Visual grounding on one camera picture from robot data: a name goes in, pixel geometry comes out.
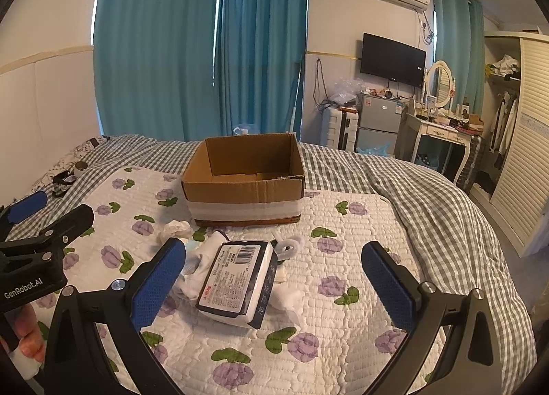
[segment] gray plaid blanket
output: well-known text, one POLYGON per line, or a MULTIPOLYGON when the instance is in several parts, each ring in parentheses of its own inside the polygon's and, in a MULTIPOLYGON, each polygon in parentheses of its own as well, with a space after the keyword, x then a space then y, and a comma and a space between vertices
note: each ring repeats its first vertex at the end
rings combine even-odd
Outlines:
MULTIPOLYGON (((83 160, 90 168, 69 192, 24 223, 10 238, 34 235, 72 210, 123 166, 180 174, 198 143, 156 141, 139 135, 113 138, 83 160)), ((503 364, 503 394, 512 393, 535 364, 530 318, 518 296, 498 238, 480 210, 440 174, 400 160, 301 145, 308 189, 376 193, 394 206, 425 279, 442 291, 488 294, 503 364)), ((51 186, 45 189, 50 195, 51 186)))

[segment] white mirror frame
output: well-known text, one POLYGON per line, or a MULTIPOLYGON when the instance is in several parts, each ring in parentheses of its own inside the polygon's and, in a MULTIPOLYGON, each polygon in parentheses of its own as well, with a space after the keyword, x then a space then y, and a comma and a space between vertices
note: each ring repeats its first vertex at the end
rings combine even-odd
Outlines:
POLYGON ((431 68, 429 68, 429 72, 427 73, 427 76, 425 77, 425 82, 423 83, 423 93, 422 96, 425 96, 425 108, 427 108, 427 96, 432 96, 428 92, 428 84, 433 79, 433 76, 435 75, 436 69, 441 68, 444 72, 447 73, 449 77, 449 90, 448 90, 448 96, 444 99, 444 101, 441 101, 440 103, 437 102, 436 106, 437 108, 442 108, 446 104, 450 104, 450 108, 452 108, 452 89, 453 89, 453 78, 452 78, 452 72, 450 71, 448 65, 444 61, 437 61, 433 65, 431 65, 431 68))

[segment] package of wipes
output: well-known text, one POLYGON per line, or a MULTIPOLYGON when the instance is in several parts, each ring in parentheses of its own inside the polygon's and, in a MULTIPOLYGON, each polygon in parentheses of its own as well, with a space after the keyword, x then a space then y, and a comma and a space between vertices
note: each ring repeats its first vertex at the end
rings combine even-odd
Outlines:
POLYGON ((225 324, 260 328, 277 261, 269 242, 225 242, 200 292, 198 310, 225 324))

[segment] pillow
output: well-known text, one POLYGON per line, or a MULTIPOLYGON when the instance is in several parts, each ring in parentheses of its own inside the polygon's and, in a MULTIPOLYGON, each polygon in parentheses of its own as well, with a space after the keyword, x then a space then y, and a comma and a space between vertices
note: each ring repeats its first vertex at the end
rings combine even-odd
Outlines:
POLYGON ((63 172, 64 170, 72 169, 76 162, 80 161, 96 147, 101 146, 101 144, 104 144, 109 140, 109 136, 103 135, 95 138, 90 138, 79 146, 76 146, 68 154, 63 156, 48 172, 46 172, 46 174, 44 174, 42 178, 40 178, 37 182, 35 182, 34 185, 32 185, 30 193, 38 192, 47 185, 51 184, 53 182, 53 177, 63 172))

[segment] green leaf pattern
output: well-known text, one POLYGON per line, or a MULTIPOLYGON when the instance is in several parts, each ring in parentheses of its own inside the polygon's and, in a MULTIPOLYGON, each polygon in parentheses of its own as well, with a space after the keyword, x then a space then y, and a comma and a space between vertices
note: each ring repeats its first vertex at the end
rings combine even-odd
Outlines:
POLYGON ((49 328, 42 321, 38 321, 38 328, 40 328, 40 333, 44 340, 48 340, 49 328))
POLYGON ((110 364, 110 368, 113 370, 114 373, 117 373, 119 371, 116 363, 110 358, 109 358, 109 364, 110 364))
POLYGON ((120 210, 120 203, 111 202, 109 203, 110 211, 114 214, 120 210))
POLYGON ((148 215, 140 214, 134 217, 135 220, 142 220, 144 222, 154 223, 154 219, 148 215))
POLYGON ((158 344, 163 342, 164 338, 158 333, 152 331, 144 331, 141 336, 150 348, 155 348, 158 344))
POLYGON ((126 184, 122 187, 122 189, 126 190, 126 189, 129 189, 131 188, 136 182, 133 181, 132 179, 127 179, 126 180, 126 184))
POLYGON ((130 271, 135 264, 132 255, 126 250, 122 252, 122 259, 120 260, 120 263, 120 273, 122 274, 126 274, 128 271, 130 271))
POLYGON ((336 209, 340 214, 346 215, 349 210, 349 202, 339 202, 336 204, 336 209))
POLYGON ((349 287, 346 293, 343 293, 341 297, 338 297, 334 304, 336 305, 349 305, 359 301, 360 291, 356 287, 349 287))
POLYGON ((232 347, 227 347, 224 349, 218 349, 211 354, 212 361, 223 361, 227 360, 228 363, 243 363, 249 364, 251 359, 248 355, 245 355, 238 350, 235 350, 232 347))
POLYGON ((168 206, 168 207, 173 206, 176 203, 177 203, 177 197, 172 197, 171 199, 166 199, 158 202, 160 206, 168 206))
POLYGON ((296 332, 297 329, 292 326, 269 333, 267 335, 267 339, 265 340, 265 347, 269 350, 269 352, 278 355, 278 353, 282 352, 282 344, 287 344, 290 342, 290 337, 296 332))
POLYGON ((204 242, 206 240, 206 228, 204 226, 202 228, 198 228, 194 234, 193 234, 193 240, 196 240, 197 242, 204 242))
POLYGON ((87 229, 86 231, 84 231, 84 232, 80 235, 80 237, 91 236, 94 232, 95 232, 95 229, 94 229, 94 228, 89 228, 89 229, 87 229))
POLYGON ((331 231, 328 228, 323 228, 322 226, 318 226, 314 228, 311 232, 311 237, 313 238, 316 238, 316 237, 328 238, 328 237, 337 237, 337 236, 338 235, 334 231, 331 231))

